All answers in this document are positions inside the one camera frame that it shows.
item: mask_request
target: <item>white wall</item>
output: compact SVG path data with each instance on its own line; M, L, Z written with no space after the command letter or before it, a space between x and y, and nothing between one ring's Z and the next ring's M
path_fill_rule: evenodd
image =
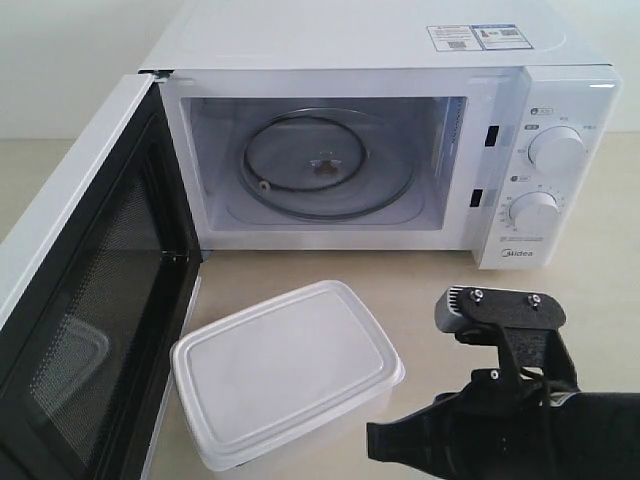
M610 129L640 130L640 62L633 53L640 2L550 1L625 79ZM0 138L77 136L120 76L136 71L182 2L0 1Z

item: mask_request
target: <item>midea logo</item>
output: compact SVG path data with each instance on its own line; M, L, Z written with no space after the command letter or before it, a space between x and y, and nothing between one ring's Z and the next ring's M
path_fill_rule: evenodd
M505 248L502 250L503 257L533 257L533 252L528 250L512 250L511 248Z

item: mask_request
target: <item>control panel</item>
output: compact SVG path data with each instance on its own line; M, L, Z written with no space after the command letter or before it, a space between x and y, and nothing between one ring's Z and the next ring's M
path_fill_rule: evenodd
M526 67L523 81L528 97L481 268L548 263L620 86L604 65Z

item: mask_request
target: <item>microwave top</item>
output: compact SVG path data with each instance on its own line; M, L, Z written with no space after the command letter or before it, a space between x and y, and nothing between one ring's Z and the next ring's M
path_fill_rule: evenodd
M189 0L141 70L608 64L544 0Z

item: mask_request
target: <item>microwave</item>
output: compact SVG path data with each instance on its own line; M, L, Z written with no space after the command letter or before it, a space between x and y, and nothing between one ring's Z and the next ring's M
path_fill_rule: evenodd
M545 265L620 84L539 0L188 1L0 245L0 476L144 477L209 251Z

